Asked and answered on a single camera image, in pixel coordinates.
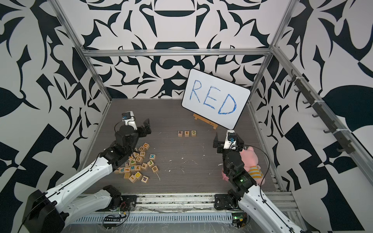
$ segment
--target pile of letter blocks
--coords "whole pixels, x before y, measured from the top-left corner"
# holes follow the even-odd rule
[[[149,177],[143,176],[140,171],[146,171],[150,167],[153,173],[157,173],[158,167],[154,164],[156,159],[155,154],[149,155],[149,162],[143,163],[143,160],[146,157],[146,151],[150,148],[150,145],[144,143],[139,149],[135,148],[135,151],[140,153],[133,152],[133,154],[128,158],[128,161],[125,163],[125,167],[120,167],[118,170],[115,170],[116,174],[124,174],[125,179],[129,179],[132,183],[135,183],[137,180],[141,180],[144,183],[149,181]]]

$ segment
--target stuffed pig toy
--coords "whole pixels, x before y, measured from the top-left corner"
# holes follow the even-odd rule
[[[242,150],[239,153],[241,155],[241,160],[244,162],[244,169],[251,175],[251,177],[257,182],[258,185],[264,184],[264,175],[260,170],[258,165],[258,156],[255,154],[253,147],[248,147],[246,150]],[[228,177],[224,174],[222,170],[223,180],[228,181]]]

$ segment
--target whiteboard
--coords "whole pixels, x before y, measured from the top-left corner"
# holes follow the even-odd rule
[[[191,69],[181,105],[227,129],[233,129],[249,95],[249,89]]]

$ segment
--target black and white patterned wall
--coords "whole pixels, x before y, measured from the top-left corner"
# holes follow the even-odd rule
[[[86,49],[268,48],[289,0],[63,0]],[[263,56],[102,57],[113,98],[180,98],[192,68],[250,88]]]
[[[301,0],[280,49],[372,154],[371,1]],[[273,58],[253,93],[286,189],[319,232],[371,232],[373,187]]]
[[[87,49],[260,48],[289,0],[61,0]]]
[[[107,100],[45,0],[0,3],[1,232],[25,201],[70,178]]]
[[[263,55],[93,57],[112,98],[182,98],[192,68],[250,88]]]

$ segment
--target wall hook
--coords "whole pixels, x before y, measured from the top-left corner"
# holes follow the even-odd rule
[[[296,75],[293,73],[293,69],[291,69],[291,75],[293,76],[290,80],[287,80],[288,82],[293,82],[296,79]]]

